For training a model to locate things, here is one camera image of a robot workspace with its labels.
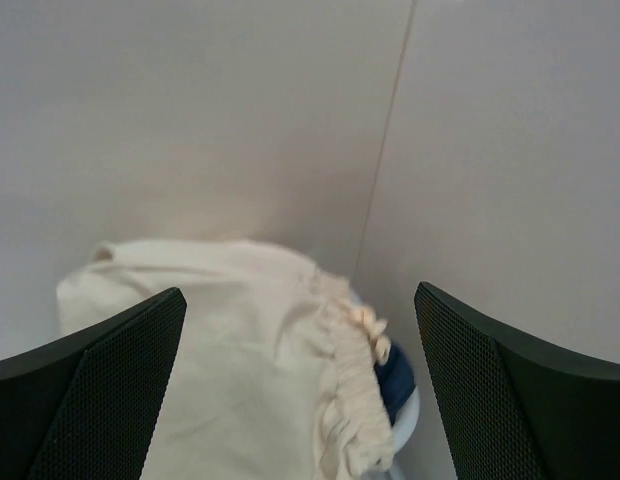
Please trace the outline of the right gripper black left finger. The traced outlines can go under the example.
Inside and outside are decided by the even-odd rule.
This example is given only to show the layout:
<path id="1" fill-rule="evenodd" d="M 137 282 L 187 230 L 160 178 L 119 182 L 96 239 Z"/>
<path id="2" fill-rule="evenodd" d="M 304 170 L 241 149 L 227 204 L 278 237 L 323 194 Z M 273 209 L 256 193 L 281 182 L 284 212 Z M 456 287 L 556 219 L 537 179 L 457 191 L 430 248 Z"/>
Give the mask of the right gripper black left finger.
<path id="1" fill-rule="evenodd" d="M 177 288 L 0 361 L 0 479 L 138 479 L 187 309 Z"/>

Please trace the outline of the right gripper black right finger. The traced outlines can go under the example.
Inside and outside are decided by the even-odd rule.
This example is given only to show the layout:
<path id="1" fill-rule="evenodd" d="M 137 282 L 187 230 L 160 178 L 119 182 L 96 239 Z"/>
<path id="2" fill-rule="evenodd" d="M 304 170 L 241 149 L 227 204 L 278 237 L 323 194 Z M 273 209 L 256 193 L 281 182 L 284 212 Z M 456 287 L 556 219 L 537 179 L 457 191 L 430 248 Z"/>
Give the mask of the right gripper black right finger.
<path id="1" fill-rule="evenodd" d="M 416 318 L 460 479 L 620 479 L 620 364 L 422 282 Z"/>

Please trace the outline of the beige trousers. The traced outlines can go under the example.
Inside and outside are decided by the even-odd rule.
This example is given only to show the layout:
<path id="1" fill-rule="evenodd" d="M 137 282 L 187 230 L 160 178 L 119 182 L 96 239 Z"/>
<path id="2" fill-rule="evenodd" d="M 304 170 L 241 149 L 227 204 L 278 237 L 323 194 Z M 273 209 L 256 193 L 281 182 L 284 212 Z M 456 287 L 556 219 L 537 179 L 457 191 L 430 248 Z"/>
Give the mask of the beige trousers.
<path id="1" fill-rule="evenodd" d="M 386 324 L 349 282 L 266 243 L 101 246 L 57 287 L 64 334 L 167 289 L 187 302 L 146 479 L 359 479 L 394 438 L 374 367 Z"/>

